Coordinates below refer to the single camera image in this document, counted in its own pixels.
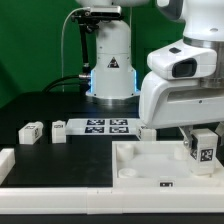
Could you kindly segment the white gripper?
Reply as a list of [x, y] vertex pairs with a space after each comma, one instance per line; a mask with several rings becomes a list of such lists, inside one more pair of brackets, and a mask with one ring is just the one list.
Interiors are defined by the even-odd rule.
[[224, 89], [200, 88], [198, 80], [165, 80], [148, 73], [142, 83], [139, 117], [151, 129], [180, 127], [183, 144], [192, 148], [192, 126], [220, 122], [216, 128], [224, 135]]

